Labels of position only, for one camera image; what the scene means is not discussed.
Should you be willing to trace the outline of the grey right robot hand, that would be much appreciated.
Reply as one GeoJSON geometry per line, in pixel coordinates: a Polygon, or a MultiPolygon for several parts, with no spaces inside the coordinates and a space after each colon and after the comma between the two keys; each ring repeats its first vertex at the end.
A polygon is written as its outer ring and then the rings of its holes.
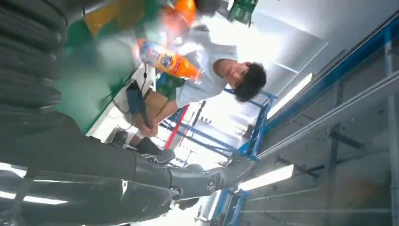
{"type": "Polygon", "coordinates": [[[0,112],[0,223],[109,226],[156,218],[172,201],[238,183],[245,158],[202,172],[160,166],[82,134],[59,112],[0,112]]]}

